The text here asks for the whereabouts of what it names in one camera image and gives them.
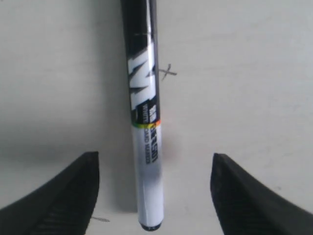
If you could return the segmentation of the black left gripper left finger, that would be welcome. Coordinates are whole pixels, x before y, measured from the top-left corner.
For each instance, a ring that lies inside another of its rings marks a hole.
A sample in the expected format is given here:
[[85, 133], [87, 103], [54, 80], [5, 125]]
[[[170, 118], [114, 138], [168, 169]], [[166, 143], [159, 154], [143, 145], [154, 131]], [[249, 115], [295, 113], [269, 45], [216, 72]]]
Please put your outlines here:
[[0, 210], [2, 235], [84, 235], [99, 192], [99, 153], [85, 152], [55, 177]]

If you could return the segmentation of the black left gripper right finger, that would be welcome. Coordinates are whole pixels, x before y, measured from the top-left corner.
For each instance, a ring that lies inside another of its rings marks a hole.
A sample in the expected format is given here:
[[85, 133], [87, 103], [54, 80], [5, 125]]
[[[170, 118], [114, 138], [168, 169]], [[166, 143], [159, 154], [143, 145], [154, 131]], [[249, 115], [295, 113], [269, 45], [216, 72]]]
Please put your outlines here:
[[215, 153], [212, 202], [225, 235], [311, 235], [313, 215], [270, 190], [228, 155]]

